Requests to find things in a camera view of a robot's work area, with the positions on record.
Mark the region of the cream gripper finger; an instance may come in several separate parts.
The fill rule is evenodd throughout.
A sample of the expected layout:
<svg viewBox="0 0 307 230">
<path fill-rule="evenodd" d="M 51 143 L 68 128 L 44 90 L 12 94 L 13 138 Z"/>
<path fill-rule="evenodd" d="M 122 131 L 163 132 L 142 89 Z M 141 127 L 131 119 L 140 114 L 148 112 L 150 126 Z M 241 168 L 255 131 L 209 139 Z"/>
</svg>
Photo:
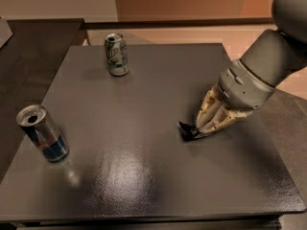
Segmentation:
<svg viewBox="0 0 307 230">
<path fill-rule="evenodd" d="M 199 128 L 199 115 L 202 112 L 209 110 L 209 109 L 218 109 L 219 107 L 225 107 L 224 101 L 220 98 L 218 88 L 213 86 L 205 95 L 201 108 L 196 118 L 196 128 Z"/>
<path fill-rule="evenodd" d="M 199 115 L 199 132 L 209 135 L 246 119 L 251 113 L 252 110 L 225 107 L 219 107 L 216 110 L 206 110 Z"/>
</svg>

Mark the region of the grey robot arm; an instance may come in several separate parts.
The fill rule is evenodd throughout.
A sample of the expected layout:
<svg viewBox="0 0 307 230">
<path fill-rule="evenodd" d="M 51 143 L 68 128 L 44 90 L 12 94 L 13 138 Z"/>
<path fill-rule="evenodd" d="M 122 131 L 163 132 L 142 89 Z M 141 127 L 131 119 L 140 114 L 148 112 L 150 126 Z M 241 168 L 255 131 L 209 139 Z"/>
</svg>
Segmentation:
<svg viewBox="0 0 307 230">
<path fill-rule="evenodd" d="M 245 119 L 275 87 L 306 66 L 307 0 L 273 0 L 276 28 L 265 30 L 207 92 L 192 133 L 204 137 Z"/>
</svg>

